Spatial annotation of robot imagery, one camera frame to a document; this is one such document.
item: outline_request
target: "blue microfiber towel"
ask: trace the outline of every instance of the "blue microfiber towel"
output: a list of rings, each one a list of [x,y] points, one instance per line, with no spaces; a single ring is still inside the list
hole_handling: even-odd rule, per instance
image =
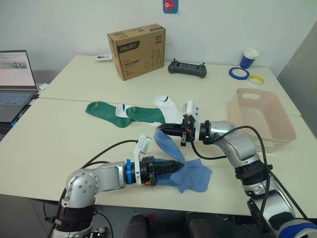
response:
[[[176,186],[180,192],[186,189],[195,192],[207,190],[211,170],[205,167],[200,159],[186,162],[175,142],[159,129],[156,129],[154,133],[154,140],[165,153],[184,164],[180,170],[174,173],[157,176],[158,185]]]

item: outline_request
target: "laptop screen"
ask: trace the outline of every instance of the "laptop screen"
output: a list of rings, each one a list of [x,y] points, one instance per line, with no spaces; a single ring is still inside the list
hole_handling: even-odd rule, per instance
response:
[[[0,90],[36,88],[26,51],[0,51]]]

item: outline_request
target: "blue ring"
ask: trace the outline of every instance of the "blue ring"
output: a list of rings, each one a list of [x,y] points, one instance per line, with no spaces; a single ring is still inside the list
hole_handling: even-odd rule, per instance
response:
[[[131,166],[132,166],[131,160],[127,160],[126,169],[127,169],[128,184],[132,184]]]
[[[246,75],[246,76],[243,76],[243,77],[237,76],[237,75],[235,75],[235,74],[233,73],[233,70],[234,70],[234,69],[241,69],[241,70],[245,71],[245,72],[247,73],[247,75]],[[247,70],[245,70],[244,68],[233,67],[233,68],[231,68],[231,69],[229,70],[229,75],[230,75],[231,77],[235,78],[235,79],[238,79],[238,80],[245,80],[245,79],[247,79],[247,78],[250,76],[250,73],[249,73]]]

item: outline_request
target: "laptop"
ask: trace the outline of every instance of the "laptop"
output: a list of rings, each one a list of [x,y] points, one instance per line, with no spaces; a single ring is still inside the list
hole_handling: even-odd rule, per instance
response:
[[[0,51],[0,122],[11,122],[37,94],[26,51]]]

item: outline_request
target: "laptop keyboard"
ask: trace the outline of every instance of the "laptop keyboard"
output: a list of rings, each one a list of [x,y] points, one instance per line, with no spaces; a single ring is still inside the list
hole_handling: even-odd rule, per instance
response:
[[[30,92],[0,92],[0,106],[21,106],[30,95]]]

